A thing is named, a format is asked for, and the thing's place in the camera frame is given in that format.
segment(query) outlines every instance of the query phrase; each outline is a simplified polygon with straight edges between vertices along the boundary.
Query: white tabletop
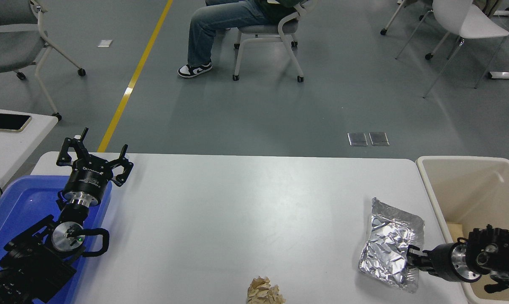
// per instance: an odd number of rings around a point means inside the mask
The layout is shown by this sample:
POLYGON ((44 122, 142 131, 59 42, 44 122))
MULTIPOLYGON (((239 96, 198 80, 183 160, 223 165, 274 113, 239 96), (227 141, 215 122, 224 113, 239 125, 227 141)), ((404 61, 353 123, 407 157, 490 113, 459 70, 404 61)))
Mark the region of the white tabletop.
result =
MULTIPOLYGON (((33 174, 68 175, 56 158, 42 156, 33 174)), ((130 161, 102 225, 110 248, 88 259, 76 304, 245 304, 259 275, 279 285, 287 304, 467 302, 458 283, 427 273, 409 294, 357 269, 373 197, 421 216, 425 249, 444 242, 409 160, 130 154, 130 161)))
POLYGON ((56 125, 57 118, 9 110, 0 110, 0 113, 31 116, 31 121, 27 124, 27 127, 19 133, 0 131, 0 185, 4 187, 56 125))

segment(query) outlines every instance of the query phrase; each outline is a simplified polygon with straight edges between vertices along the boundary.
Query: robotic arm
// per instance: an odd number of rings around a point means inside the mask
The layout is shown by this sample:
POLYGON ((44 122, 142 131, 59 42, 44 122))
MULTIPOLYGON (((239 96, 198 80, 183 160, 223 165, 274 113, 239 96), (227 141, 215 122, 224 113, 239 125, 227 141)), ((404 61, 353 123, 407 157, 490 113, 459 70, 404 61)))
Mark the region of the robotic arm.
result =
POLYGON ((496 284, 484 286, 488 293, 509 288, 509 231, 493 228, 474 229, 468 239, 460 237, 456 243, 441 244, 433 250, 410 245, 407 267, 418 268, 430 275, 451 282, 476 282, 482 275, 490 275, 496 284))
POLYGON ((0 304, 32 304, 33 299, 46 303, 75 275, 71 264, 81 256, 100 256, 108 250, 108 231, 84 229, 84 220, 89 208, 100 204, 108 181, 123 185, 133 163, 125 157, 127 145, 110 162, 89 154, 83 144, 86 133, 87 128, 80 139, 65 138, 56 162, 73 168, 58 193, 58 220, 48 215, 3 247, 7 254, 0 260, 0 304), (74 149, 77 160, 72 160, 69 148, 74 149), (112 170, 117 167, 123 167, 123 172, 114 176, 112 170), (85 251, 86 237, 95 235, 102 235, 102 248, 85 251))

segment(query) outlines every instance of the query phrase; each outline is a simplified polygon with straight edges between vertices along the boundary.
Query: beige plastic bin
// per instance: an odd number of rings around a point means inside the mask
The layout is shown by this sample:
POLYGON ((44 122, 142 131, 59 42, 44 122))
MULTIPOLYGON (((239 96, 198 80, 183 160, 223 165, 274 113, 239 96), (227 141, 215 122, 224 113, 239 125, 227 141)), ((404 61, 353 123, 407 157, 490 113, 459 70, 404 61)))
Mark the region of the beige plastic bin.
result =
MULTIPOLYGON (((474 228, 509 229, 509 160, 474 156, 422 156, 416 161, 436 218, 446 242, 455 242, 449 227, 462 225, 463 233, 474 228)), ((488 276, 476 283, 461 283, 473 304, 509 304, 509 289, 488 294, 483 286, 488 276)))

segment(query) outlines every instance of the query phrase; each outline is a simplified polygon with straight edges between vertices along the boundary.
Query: plastic bin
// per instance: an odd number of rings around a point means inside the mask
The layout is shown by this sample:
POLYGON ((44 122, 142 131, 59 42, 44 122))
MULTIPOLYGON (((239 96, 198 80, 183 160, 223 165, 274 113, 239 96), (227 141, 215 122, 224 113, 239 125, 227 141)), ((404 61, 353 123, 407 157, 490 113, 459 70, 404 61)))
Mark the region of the plastic bin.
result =
MULTIPOLYGON (((485 228, 487 224, 509 229, 509 160, 422 156, 416 165, 446 242, 455 242, 460 232, 468 237, 474 228, 485 228), (463 231, 455 232, 459 225, 463 231)), ((470 303, 509 304, 509 289, 494 294, 484 291, 484 285, 492 283, 483 276, 478 282, 461 285, 470 303)))
MULTIPOLYGON (((20 177, 7 187, 0 198, 0 259, 7 253, 3 246, 25 229, 52 214, 57 220, 60 211, 56 204, 57 192, 62 190, 68 176, 27 175, 20 177)), ((108 183, 103 199, 98 206, 90 209, 84 222, 85 228, 100 227, 110 201, 111 183, 108 183)), ((91 248, 96 237, 89 237, 85 242, 91 248)), ((78 287, 86 259, 80 258, 73 263, 77 273, 48 304, 70 304, 78 287)), ((35 304, 42 304, 39 299, 35 304)))

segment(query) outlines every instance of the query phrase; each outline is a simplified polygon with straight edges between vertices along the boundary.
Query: jeans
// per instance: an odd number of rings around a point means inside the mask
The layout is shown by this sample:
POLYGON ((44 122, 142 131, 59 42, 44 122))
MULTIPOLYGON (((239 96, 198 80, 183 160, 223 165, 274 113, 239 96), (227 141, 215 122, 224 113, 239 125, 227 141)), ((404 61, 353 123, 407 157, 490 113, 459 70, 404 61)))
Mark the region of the jeans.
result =
POLYGON ((191 18, 187 64, 191 67, 211 60, 211 47, 217 30, 228 27, 270 24, 256 0, 206 0, 191 18))

